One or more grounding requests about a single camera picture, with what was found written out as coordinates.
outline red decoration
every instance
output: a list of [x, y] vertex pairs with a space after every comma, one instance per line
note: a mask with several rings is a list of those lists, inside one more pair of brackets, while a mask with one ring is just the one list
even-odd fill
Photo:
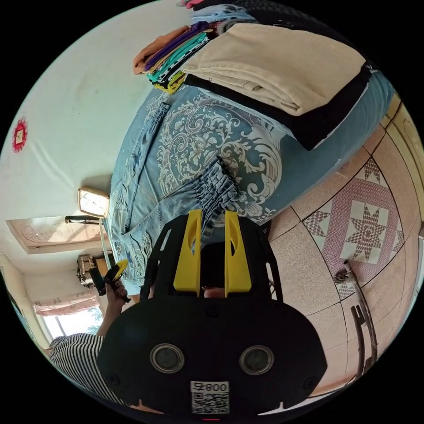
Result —
[[13, 132], [13, 151], [15, 153], [18, 153], [23, 149], [23, 146], [25, 146], [25, 143], [27, 142], [28, 137], [28, 126], [27, 122], [24, 118], [19, 119], [18, 123], [16, 124], [15, 130]]

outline qr code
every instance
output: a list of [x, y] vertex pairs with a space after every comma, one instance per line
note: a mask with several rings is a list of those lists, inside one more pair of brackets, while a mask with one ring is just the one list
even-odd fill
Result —
[[195, 414], [229, 414], [228, 382], [191, 382], [191, 406]]
[[192, 412], [195, 414], [230, 413], [229, 393], [192, 393]]

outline purple cloth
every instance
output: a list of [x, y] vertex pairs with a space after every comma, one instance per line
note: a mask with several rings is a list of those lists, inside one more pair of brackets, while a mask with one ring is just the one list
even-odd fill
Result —
[[188, 41], [190, 38], [194, 37], [196, 34], [199, 34], [200, 32], [207, 30], [209, 28], [209, 24], [207, 22], [196, 22], [193, 24], [190, 29], [185, 32], [184, 34], [181, 34], [179, 37], [174, 38], [169, 44], [167, 44], [165, 47], [161, 48], [151, 59], [149, 59], [144, 69], [148, 71], [158, 60], [162, 59], [164, 56], [166, 56], [168, 53], [171, 53], [172, 50], [177, 48], [180, 44]]

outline pink curtain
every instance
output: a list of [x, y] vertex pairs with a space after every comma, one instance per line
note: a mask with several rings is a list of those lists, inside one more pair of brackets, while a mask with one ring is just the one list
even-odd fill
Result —
[[35, 313], [43, 317], [76, 314], [96, 306], [98, 306], [98, 301], [95, 293], [92, 291], [34, 302]]

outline bed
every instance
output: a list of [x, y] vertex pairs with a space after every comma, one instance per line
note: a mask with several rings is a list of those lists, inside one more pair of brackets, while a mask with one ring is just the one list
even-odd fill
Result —
[[[384, 117], [393, 94], [383, 74], [374, 72], [368, 89], [342, 124], [318, 147], [307, 151], [282, 130], [212, 99], [196, 87], [183, 85], [172, 96], [153, 89], [124, 138], [110, 192], [122, 179], [131, 146], [144, 122], [166, 102], [169, 109], [151, 142], [138, 184], [132, 187], [135, 197], [129, 230], [147, 217], [159, 201], [200, 175], [217, 155], [240, 189], [233, 210], [257, 223], [265, 223], [349, 161]], [[109, 216], [113, 213], [111, 202]], [[104, 224], [114, 249], [110, 220], [106, 218]], [[208, 243], [223, 240], [221, 217]], [[115, 249], [114, 255], [116, 260], [122, 259]], [[124, 278], [129, 295], [140, 292], [140, 284], [134, 281]]]

